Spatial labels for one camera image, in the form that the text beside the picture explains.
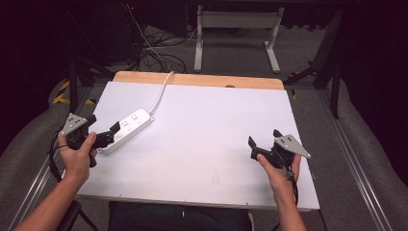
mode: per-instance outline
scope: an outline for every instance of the hand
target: hand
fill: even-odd
[[[267,172],[270,186],[273,190],[273,198],[276,202],[278,200],[294,201],[292,182],[284,175],[282,169],[277,169],[261,154],[257,155],[258,162]],[[300,169],[300,156],[294,155],[292,163],[292,172],[294,173],[294,180],[297,182]]]
[[[73,180],[81,186],[89,178],[89,155],[96,156],[96,150],[91,149],[96,140],[96,134],[90,133],[78,150],[67,146],[66,137],[58,135],[58,144],[61,146],[60,155],[65,164],[64,179]]]

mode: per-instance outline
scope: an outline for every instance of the metal rail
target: metal rail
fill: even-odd
[[[386,231],[393,230],[393,228],[391,227],[390,223],[387,220],[387,217],[383,209],[381,208],[377,196],[375,195],[375,191],[371,186],[370,180],[364,173],[360,165],[360,162],[358,161],[357,156],[355,155],[354,150],[351,147],[351,144],[348,141],[347,136],[345,135],[342,124],[336,118],[334,118],[331,113],[329,99],[327,95],[325,94],[324,90],[317,90],[317,92],[321,104],[323,105],[325,111],[330,117],[332,125],[337,132],[337,135],[342,145],[345,159],[357,183],[360,193],[363,196],[364,200],[366,201],[367,207],[369,208],[369,211],[371,213],[372,219],[375,222],[375,225],[377,226],[378,230]]]
[[[81,95],[79,97],[79,103],[78,103],[78,107],[75,111],[75,114],[77,114],[81,108],[84,106],[84,104],[86,103],[88,96],[91,92],[92,88],[84,88],[81,92]],[[56,151],[54,153],[54,157],[55,157],[55,161],[56,163],[58,162],[58,160],[60,159],[60,155],[56,155],[58,153],[58,151]],[[33,212],[39,196],[41,195],[45,184],[48,181],[48,178],[51,174],[50,172],[50,167],[48,165],[49,160],[48,157],[45,158],[44,164],[42,164],[41,169],[39,170],[37,176],[34,178],[33,183],[31,185],[30,190],[27,191],[26,196],[24,197],[23,202],[21,202],[20,207],[17,210],[17,213],[15,214],[13,221],[11,222],[11,224],[9,225],[8,231],[13,230],[17,224],[19,224],[22,220],[25,219],[25,217],[29,214],[31,214],[31,212]]]

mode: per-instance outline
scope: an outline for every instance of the white board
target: white board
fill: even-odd
[[[107,131],[137,109],[150,110],[161,85],[111,82],[90,127]],[[166,86],[155,121],[97,166],[79,196],[112,200],[276,208],[268,177],[250,159],[251,136],[259,147],[273,144],[273,129],[299,141],[284,90]],[[298,180],[302,210],[319,208],[306,159]]]

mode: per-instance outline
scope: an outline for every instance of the person's right hand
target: person's right hand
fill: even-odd
[[[273,190],[273,198],[276,202],[277,200],[284,200],[284,201],[293,201],[294,202],[294,195],[293,195],[293,185],[292,181],[288,180],[288,178],[283,173],[282,169],[275,168],[263,155],[257,155],[258,162],[267,172],[270,186]],[[293,163],[292,163],[292,172],[294,173],[294,180],[297,182],[299,177],[299,169],[300,169],[300,156],[294,155]]]

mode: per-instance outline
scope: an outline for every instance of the white power strip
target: white power strip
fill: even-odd
[[[141,132],[154,121],[154,118],[143,109],[139,109],[120,121],[120,130],[115,134],[115,142],[100,148],[104,154],[111,154],[120,146]]]

